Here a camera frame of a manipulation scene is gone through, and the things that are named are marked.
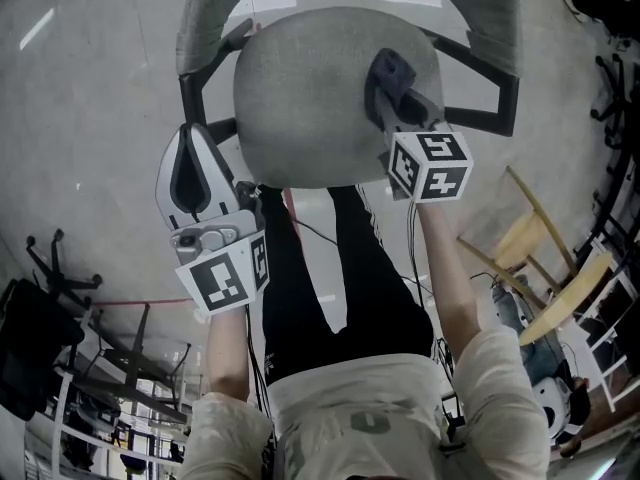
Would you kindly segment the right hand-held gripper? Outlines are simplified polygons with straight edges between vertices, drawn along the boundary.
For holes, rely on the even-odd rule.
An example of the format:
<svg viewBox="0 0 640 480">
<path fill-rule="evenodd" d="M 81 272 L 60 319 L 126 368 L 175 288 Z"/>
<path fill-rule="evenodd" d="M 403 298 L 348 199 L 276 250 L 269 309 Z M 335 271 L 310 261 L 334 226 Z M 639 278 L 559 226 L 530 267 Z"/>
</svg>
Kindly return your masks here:
<svg viewBox="0 0 640 480">
<path fill-rule="evenodd" d="M 415 203 L 456 201 L 474 161 L 460 132 L 444 122 L 444 112 L 413 89 L 400 99 L 398 116 L 387 93 L 376 89 L 376 115 L 387 152 L 380 160 L 394 198 Z"/>
</svg>

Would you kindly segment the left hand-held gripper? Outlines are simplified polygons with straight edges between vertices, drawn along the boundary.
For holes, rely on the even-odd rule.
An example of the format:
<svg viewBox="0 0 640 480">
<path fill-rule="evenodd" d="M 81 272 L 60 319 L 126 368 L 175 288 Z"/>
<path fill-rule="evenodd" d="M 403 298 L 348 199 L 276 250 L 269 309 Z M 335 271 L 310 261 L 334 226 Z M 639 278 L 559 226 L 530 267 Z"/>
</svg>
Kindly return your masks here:
<svg viewBox="0 0 640 480">
<path fill-rule="evenodd" d="M 155 197 L 176 230 L 170 239 L 180 262 L 176 274 L 203 315 L 250 305 L 270 280 L 258 188 L 237 184 L 239 209 L 233 181 L 209 132 L 182 124 L 162 156 Z"/>
</svg>

